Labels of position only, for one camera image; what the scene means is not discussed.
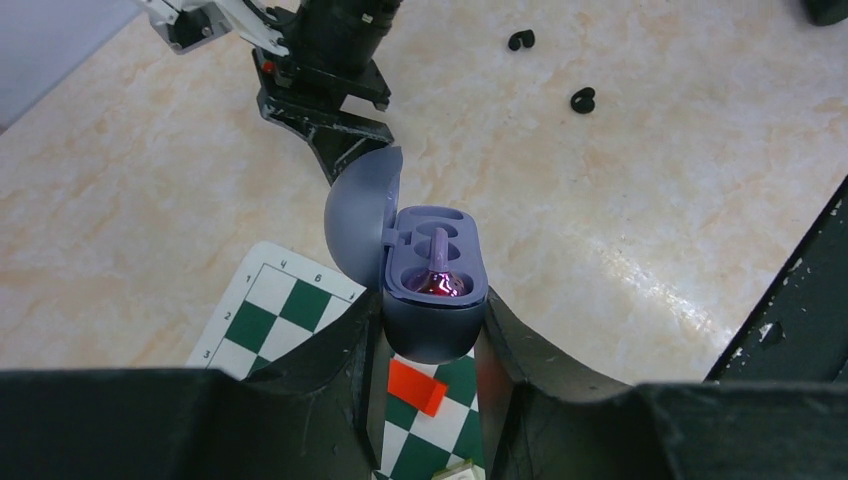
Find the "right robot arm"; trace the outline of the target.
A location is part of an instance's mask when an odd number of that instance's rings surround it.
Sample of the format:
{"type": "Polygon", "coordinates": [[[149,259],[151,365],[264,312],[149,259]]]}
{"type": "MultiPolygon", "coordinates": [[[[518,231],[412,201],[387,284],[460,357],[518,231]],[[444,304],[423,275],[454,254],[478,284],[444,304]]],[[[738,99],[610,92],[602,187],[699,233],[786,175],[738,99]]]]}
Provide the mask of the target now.
{"type": "Polygon", "coordinates": [[[567,355],[495,293],[458,306],[415,302],[388,283],[401,168],[388,128],[345,115],[354,95],[388,104],[373,55],[396,1],[260,7],[259,104],[313,149],[331,184],[327,236],[365,294],[330,329],[249,375],[277,409],[259,473],[366,479],[379,466],[389,355],[475,355],[491,479],[843,479],[847,475],[847,214],[840,186],[793,253],[812,277],[772,286],[781,322],[763,346],[759,305],[701,383],[629,386],[567,355]],[[262,67],[265,61],[270,68],[262,67]]]}

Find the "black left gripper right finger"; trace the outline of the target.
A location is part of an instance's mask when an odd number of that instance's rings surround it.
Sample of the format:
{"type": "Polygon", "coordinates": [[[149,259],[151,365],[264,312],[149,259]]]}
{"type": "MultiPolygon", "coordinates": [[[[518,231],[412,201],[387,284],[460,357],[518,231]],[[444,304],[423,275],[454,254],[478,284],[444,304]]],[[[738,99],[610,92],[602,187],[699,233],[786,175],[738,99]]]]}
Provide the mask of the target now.
{"type": "Polygon", "coordinates": [[[495,292],[475,346],[490,479],[843,479],[847,387],[631,386],[566,354],[495,292]]]}

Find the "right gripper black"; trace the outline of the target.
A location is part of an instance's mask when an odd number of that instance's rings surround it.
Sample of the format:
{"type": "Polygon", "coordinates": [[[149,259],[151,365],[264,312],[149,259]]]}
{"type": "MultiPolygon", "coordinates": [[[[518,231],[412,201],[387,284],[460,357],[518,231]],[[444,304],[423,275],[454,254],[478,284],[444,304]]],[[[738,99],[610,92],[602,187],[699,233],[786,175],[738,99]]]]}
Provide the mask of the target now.
{"type": "Polygon", "coordinates": [[[391,90],[375,61],[369,61],[358,74],[344,74],[265,49],[253,50],[252,58],[260,81],[257,103],[261,116],[291,123],[307,137],[330,185],[362,155],[394,143],[386,124],[342,110],[349,96],[365,100],[379,111],[388,108],[391,90]]]}

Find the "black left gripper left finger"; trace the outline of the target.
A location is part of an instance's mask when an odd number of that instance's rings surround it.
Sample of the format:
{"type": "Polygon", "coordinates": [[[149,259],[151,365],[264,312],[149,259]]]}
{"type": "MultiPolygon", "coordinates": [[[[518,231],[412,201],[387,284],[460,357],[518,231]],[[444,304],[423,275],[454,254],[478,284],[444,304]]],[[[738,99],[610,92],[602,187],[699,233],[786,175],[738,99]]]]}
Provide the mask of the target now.
{"type": "Polygon", "coordinates": [[[1,375],[5,479],[368,479],[383,445],[380,296],[236,379],[216,369],[1,375]]]}

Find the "purple earbud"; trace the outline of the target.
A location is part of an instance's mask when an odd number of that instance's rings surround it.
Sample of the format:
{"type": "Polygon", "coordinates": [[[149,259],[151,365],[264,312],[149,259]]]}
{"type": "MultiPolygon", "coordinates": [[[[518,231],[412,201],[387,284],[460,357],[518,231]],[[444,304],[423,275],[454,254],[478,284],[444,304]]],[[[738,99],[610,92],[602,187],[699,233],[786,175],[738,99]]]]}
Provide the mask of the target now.
{"type": "Polygon", "coordinates": [[[462,278],[449,268],[449,242],[447,231],[437,227],[430,240],[429,263],[404,281],[413,292],[440,296],[460,297],[468,293],[462,278]]]}

